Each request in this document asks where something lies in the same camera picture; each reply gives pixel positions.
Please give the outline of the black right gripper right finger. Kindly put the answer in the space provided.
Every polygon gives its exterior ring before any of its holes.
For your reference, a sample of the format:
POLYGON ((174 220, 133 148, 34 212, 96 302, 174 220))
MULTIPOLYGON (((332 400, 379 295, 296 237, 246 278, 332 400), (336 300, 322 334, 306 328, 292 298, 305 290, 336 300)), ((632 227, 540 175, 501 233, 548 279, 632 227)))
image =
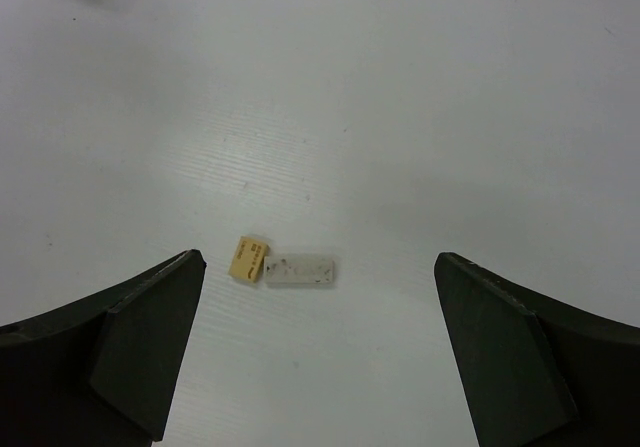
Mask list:
POLYGON ((638 445, 638 328, 456 253, 434 276, 479 445, 638 445))

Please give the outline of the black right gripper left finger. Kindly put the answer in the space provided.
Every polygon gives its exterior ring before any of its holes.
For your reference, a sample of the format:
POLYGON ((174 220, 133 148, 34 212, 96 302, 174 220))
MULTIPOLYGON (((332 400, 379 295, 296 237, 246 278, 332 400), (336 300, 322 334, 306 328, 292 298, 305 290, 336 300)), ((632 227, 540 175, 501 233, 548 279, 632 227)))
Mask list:
POLYGON ((205 269, 200 251, 184 251, 113 287, 2 326, 2 445, 161 441, 205 269))

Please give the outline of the yellow eraser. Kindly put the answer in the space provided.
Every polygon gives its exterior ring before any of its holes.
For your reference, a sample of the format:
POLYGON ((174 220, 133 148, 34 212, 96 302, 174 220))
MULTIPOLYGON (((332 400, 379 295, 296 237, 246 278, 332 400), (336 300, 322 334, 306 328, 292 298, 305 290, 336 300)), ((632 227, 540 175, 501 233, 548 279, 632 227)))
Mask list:
POLYGON ((234 280, 256 284, 262 275, 263 264, 269 254, 269 243, 253 235, 241 236, 233 254, 228 275, 234 280))

